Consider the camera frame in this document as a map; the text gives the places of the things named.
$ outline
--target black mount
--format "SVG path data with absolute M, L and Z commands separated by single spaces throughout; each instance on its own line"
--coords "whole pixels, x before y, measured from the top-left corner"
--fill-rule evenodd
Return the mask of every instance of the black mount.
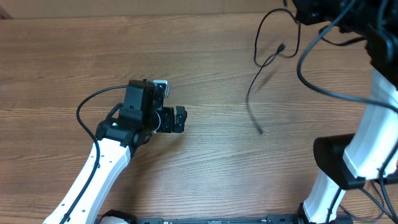
M 301 203 L 299 208 L 298 208 L 298 219 L 301 221 L 300 224 L 315 224 L 312 222 L 309 222 L 307 219 L 307 216 L 305 215 L 304 212 L 304 204 Z M 349 215 L 337 215 L 336 219 L 334 219 L 333 221 L 330 221 L 330 223 L 333 224 L 353 224 L 354 221 L 351 218 L 351 216 Z
M 116 217 L 130 224 L 304 224 L 297 215 L 268 215 L 255 218 L 187 218 L 187 219 L 162 219 L 162 218 L 136 218 L 124 212 L 110 210 L 103 217 Z
M 131 158 L 137 148 L 146 144 L 152 133 L 182 133 L 188 113 L 183 106 L 174 109 L 163 107 L 164 98 L 168 97 L 170 85 L 166 80 L 130 80 L 124 103 L 118 103 L 100 122 L 96 138 L 112 139 L 120 146 L 129 146 Z M 112 116 L 119 110 L 119 116 Z
M 318 167 L 343 190 L 359 189 L 365 185 L 364 177 L 355 178 L 343 160 L 345 148 L 354 134 L 317 138 L 313 155 Z
M 296 20 L 305 25 L 333 21 L 351 0 L 293 0 Z M 371 65 L 398 87 L 398 1 L 389 1 L 377 27 L 381 0 L 357 0 L 352 10 L 337 24 L 341 33 L 355 32 L 368 44 Z

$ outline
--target wood grain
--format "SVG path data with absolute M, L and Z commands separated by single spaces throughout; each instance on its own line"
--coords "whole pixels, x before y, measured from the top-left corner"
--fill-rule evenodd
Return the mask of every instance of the wood grain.
M 14 19 L 268 12 L 281 0 L 0 0 Z M 295 11 L 289 0 L 288 7 Z
M 296 78 L 297 58 L 278 58 L 258 78 L 253 42 L 263 14 L 142 16 L 0 21 L 0 223 L 42 223 L 82 168 L 91 141 L 75 120 L 93 92 L 131 79 L 168 79 L 166 105 L 184 105 L 183 134 L 156 134 L 139 148 L 100 213 L 138 217 L 258 217 L 295 213 L 317 174 L 312 143 L 356 131 L 364 105 L 316 94 Z M 303 27 L 302 49 L 321 26 Z M 260 58 L 281 41 L 293 52 L 297 26 L 271 16 Z M 352 35 L 328 38 L 339 42 Z M 319 43 L 303 73 L 317 85 L 367 96 L 369 57 L 363 43 Z M 124 98 L 115 90 L 81 112 L 91 129 Z M 393 204 L 398 191 L 388 186 Z M 378 209 L 359 191 L 343 205 L 364 218 Z M 381 223 L 390 223 L 387 219 Z

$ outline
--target black joint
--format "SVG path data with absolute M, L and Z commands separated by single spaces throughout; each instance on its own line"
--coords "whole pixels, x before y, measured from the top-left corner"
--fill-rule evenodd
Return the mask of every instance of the black joint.
M 185 121 L 187 120 L 188 113 L 183 106 L 176 107 L 177 114 L 175 115 L 175 126 L 173 132 L 182 133 L 185 128 Z
M 364 177 L 355 178 L 343 160 L 346 146 L 354 134 L 317 138 L 313 155 L 318 167 L 343 190 L 359 189 L 365 185 Z
M 137 224 L 137 217 L 135 217 L 134 215 L 130 215 L 126 212 L 121 212 L 118 210 L 109 210 L 107 211 L 102 217 L 101 220 L 104 217 L 116 217 L 116 218 L 120 218 L 122 220 L 124 220 L 126 223 L 128 224 Z
M 130 147 L 138 148 L 139 146 L 143 145 L 145 139 L 146 134 L 144 132 L 137 132 L 132 139 L 132 144 Z

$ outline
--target black bracket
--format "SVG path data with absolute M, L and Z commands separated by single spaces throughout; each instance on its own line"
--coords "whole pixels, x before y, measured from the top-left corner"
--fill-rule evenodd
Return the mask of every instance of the black bracket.
M 343 190 L 359 189 L 365 185 L 364 177 L 355 178 L 343 160 L 346 146 L 354 134 L 317 138 L 313 155 L 318 167 Z
M 312 222 L 309 222 L 307 219 L 307 216 L 304 212 L 304 203 L 301 203 L 299 208 L 298 208 L 298 220 L 295 222 L 295 224 L 315 224 Z M 330 223 L 333 224 L 353 224 L 353 218 L 350 215 L 337 215 L 336 219 L 333 221 L 330 221 Z
M 177 115 L 174 116 L 173 108 L 163 107 L 170 87 L 167 81 L 161 81 L 165 80 L 156 83 L 130 80 L 124 103 L 118 103 L 98 124 L 96 138 L 108 138 L 119 141 L 122 147 L 129 146 L 132 158 L 137 148 L 150 140 L 152 132 L 184 132 L 188 113 L 183 106 L 177 106 Z M 113 118 L 117 111 L 119 116 Z
M 126 223 L 128 224 L 137 224 L 137 217 L 135 217 L 134 215 L 130 215 L 126 212 L 121 212 L 118 210 L 109 210 L 107 211 L 102 217 L 101 220 L 104 217 L 116 217 L 116 218 L 120 218 L 122 220 L 124 220 Z

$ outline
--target black cable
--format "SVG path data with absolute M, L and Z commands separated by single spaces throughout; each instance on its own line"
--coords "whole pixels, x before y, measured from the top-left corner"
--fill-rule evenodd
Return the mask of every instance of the black cable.
M 142 145 L 145 145 L 145 144 L 147 144 L 150 140 L 152 140 L 152 136 L 153 136 L 153 134 L 150 133 L 150 134 L 149 134 L 149 138 L 146 139 L 146 140 L 144 141 L 144 143 L 142 143 Z
M 393 216 L 367 191 L 365 191 L 364 189 L 360 188 L 360 190 L 366 194 L 366 196 L 368 196 L 392 221 L 393 220 Z
M 377 189 L 376 185 L 374 185 L 374 181 L 373 181 L 373 180 L 371 180 L 371 184 L 372 184 L 374 190 L 376 191 L 377 195 L 379 196 L 380 201 L 381 201 L 381 204 L 382 204 L 382 207 L 384 208 L 383 196 L 380 194 L 380 192 L 379 192 L 379 190 Z M 380 213 L 380 215 L 379 215 L 377 218 L 375 218 L 375 219 L 373 219 L 373 220 L 364 220 L 364 219 L 362 219 L 362 218 L 358 218 L 357 216 L 353 215 L 351 212 L 349 212 L 349 211 L 348 211 L 345 207 L 343 207 L 342 205 L 339 205 L 339 207 L 340 207 L 341 209 L 343 209 L 343 211 L 344 211 L 347 215 L 351 216 L 352 218 L 354 218 L 354 219 L 356 219 L 356 220 L 358 220 L 358 221 L 360 221 L 360 222 L 364 222 L 364 223 L 374 223 L 374 222 L 380 220 L 381 217 L 383 217 L 383 215 L 384 215 L 383 210 L 381 210 L 381 213 Z
M 86 130 L 86 132 L 88 133 L 88 135 L 90 135 L 90 137 L 92 138 L 92 140 L 94 141 L 95 144 L 95 148 L 96 148 L 96 157 L 95 157 L 95 162 L 94 162 L 94 166 L 93 166 L 93 170 L 91 171 L 90 176 L 88 177 L 86 183 L 84 184 L 83 188 L 81 189 L 80 193 L 77 195 L 75 201 L 73 201 L 72 205 L 70 206 L 70 208 L 68 209 L 68 211 L 64 214 L 60 224 L 64 224 L 68 219 L 69 216 L 71 214 L 71 212 L 73 211 L 73 209 L 76 207 L 77 203 L 79 202 L 81 196 L 85 193 L 85 190 L 87 189 L 88 185 L 90 184 L 91 180 L 94 177 L 95 171 L 97 170 L 98 166 L 100 165 L 100 145 L 98 144 L 97 139 L 95 138 L 95 135 L 87 128 L 87 126 L 83 123 L 83 121 L 80 118 L 80 109 L 81 107 L 88 101 L 90 100 L 92 97 L 100 94 L 100 93 L 104 93 L 106 91 L 109 90 L 115 90 L 115 89 L 119 89 L 119 88 L 126 88 L 127 85 L 123 85 L 123 86 L 113 86 L 113 87 L 109 87 L 109 88 L 105 88 L 103 90 L 97 91 L 96 93 L 90 95 L 89 97 L 87 97 L 85 100 L 83 100 L 79 106 L 77 107 L 76 110 L 76 118 L 77 121 L 79 122 L 79 124 L 82 126 L 82 128 L 84 130 Z
M 286 56 L 284 54 L 279 54 L 280 56 L 284 57 L 284 58 L 292 58 L 294 56 L 297 55 L 297 52 L 299 51 L 299 47 L 300 47 L 300 36 L 301 36 L 301 23 L 297 22 L 297 20 L 295 19 L 294 15 L 292 14 L 292 12 L 290 12 L 288 9 L 273 9 L 271 11 L 269 11 L 261 20 L 261 23 L 259 25 L 259 28 L 257 30 L 257 35 L 256 35 L 256 40 L 254 41 L 254 63 L 258 66 L 261 67 L 260 64 L 257 63 L 257 41 L 259 39 L 259 35 L 260 35 L 260 30 L 262 27 L 262 24 L 264 23 L 265 19 L 267 19 L 267 17 L 269 15 L 271 15 L 273 12 L 277 12 L 277 11 L 283 11 L 283 12 L 287 12 L 291 18 L 294 20 L 295 23 L 298 24 L 298 37 L 297 37 L 297 46 L 296 46 L 296 50 L 292 55 Z
M 330 207 L 328 209 L 328 215 L 326 216 L 326 224 L 329 224 L 329 222 L 330 222 L 330 216 L 332 214 L 333 207 L 336 205 L 336 202 L 337 202 L 338 197 L 340 196 L 340 193 L 341 193 L 341 188 L 338 188 L 335 196 L 333 197 L 333 200 L 331 201 Z
M 362 98 L 362 97 L 357 97 L 357 96 L 350 96 L 350 95 L 345 95 L 345 94 L 341 94 L 341 93 L 335 93 L 329 90 L 325 90 L 322 88 L 319 88 L 311 83 L 309 83 L 302 75 L 301 73 L 301 67 L 303 64 L 303 61 L 305 59 L 305 57 L 308 55 L 308 53 L 313 49 L 313 47 L 319 42 L 319 40 L 321 40 L 322 37 L 325 36 L 325 34 L 327 32 L 329 32 L 329 30 L 331 28 L 333 28 L 334 25 L 336 25 L 346 14 L 347 12 L 353 7 L 355 3 L 355 0 L 351 0 L 351 2 L 348 4 L 348 6 L 346 7 L 346 9 L 343 10 L 343 12 L 332 22 L 330 23 L 330 25 L 321 32 L 321 34 L 305 49 L 304 53 L 302 54 L 302 56 L 300 57 L 298 64 L 297 64 L 297 77 L 298 79 L 307 87 L 309 87 L 311 90 L 314 90 L 318 93 L 327 95 L 327 96 L 332 96 L 334 98 L 338 98 L 338 99 L 342 99 L 342 100 L 347 100 L 347 101 L 352 101 L 352 102 L 357 102 L 357 103 L 366 103 L 369 105 L 376 105 L 376 106 L 381 106 L 384 108 L 388 108 L 392 111 L 394 111 L 395 113 L 398 114 L 398 108 L 396 108 L 395 106 L 390 105 L 389 103 L 384 103 L 384 102 L 380 102 L 380 101 L 376 101 L 376 100 L 370 100 L 367 98 Z M 394 221 L 395 223 L 398 223 L 398 218 L 396 217 L 395 211 L 391 205 L 391 202 L 389 200 L 389 197 L 387 195 L 385 186 L 384 186 L 384 182 L 383 182 L 383 175 L 384 175 L 384 171 L 388 165 L 388 163 L 391 161 L 392 157 L 394 156 L 394 154 L 397 152 L 398 150 L 398 141 L 396 142 L 396 144 L 394 145 L 394 147 L 392 148 L 392 151 L 389 153 L 387 159 L 383 162 L 382 167 L 379 170 L 379 181 L 380 181 L 380 187 L 381 187 L 381 192 L 384 196 L 384 200 L 386 201 L 387 206 L 389 207 L 389 210 L 392 213 L 392 221 Z
M 382 27 L 382 21 L 384 17 L 384 11 L 388 5 L 389 0 L 382 0 L 379 8 L 379 12 L 377 14 L 377 30 L 380 32 Z
M 123 104 L 122 104 L 122 103 L 116 104 L 116 105 L 111 109 L 111 111 L 108 113 L 108 115 L 106 115 L 106 119 L 112 118 L 112 116 L 113 116 L 119 109 L 121 109 L 122 107 L 123 107 Z
M 257 72 L 256 76 L 253 78 L 253 81 L 252 81 L 251 84 L 250 84 L 248 93 L 246 94 L 246 108 L 248 109 L 248 113 L 249 113 L 249 116 L 250 116 L 250 118 L 251 118 L 251 121 L 253 122 L 254 126 L 256 127 L 256 129 L 258 130 L 258 132 L 259 132 L 261 135 L 264 134 L 264 131 L 263 131 L 262 128 L 260 127 L 260 124 L 257 122 L 257 120 L 256 120 L 256 118 L 254 117 L 252 111 L 250 110 L 249 95 L 250 95 L 251 87 L 253 86 L 254 81 L 256 81 L 256 78 L 259 76 L 261 70 L 262 70 L 264 67 L 270 65 L 270 64 L 275 60 L 276 56 L 278 56 L 279 53 L 281 53 L 281 51 L 283 51 L 284 49 L 285 49 L 285 45 L 284 45 L 284 44 L 279 45 L 277 51 L 276 51 L 274 54 L 270 55 L 270 56 L 267 58 L 267 60 L 260 66 L 260 69 L 259 69 L 259 71 Z
M 318 34 L 320 34 L 323 30 L 325 30 L 326 27 L 327 27 L 327 26 L 322 27 L 322 28 L 319 30 Z M 364 40 L 366 40 L 366 38 L 365 38 L 365 37 L 356 37 L 356 38 L 353 38 L 353 39 L 351 39 L 351 40 L 347 40 L 346 42 L 338 43 L 338 44 L 333 43 L 333 42 L 327 40 L 327 39 L 324 38 L 324 37 L 322 37 L 321 40 L 325 41 L 326 43 L 332 44 L 332 45 L 334 45 L 334 46 L 345 47 L 345 46 L 348 46 L 348 45 L 351 45 L 351 44 L 358 43 L 358 42 L 360 42 L 360 41 L 364 41 Z

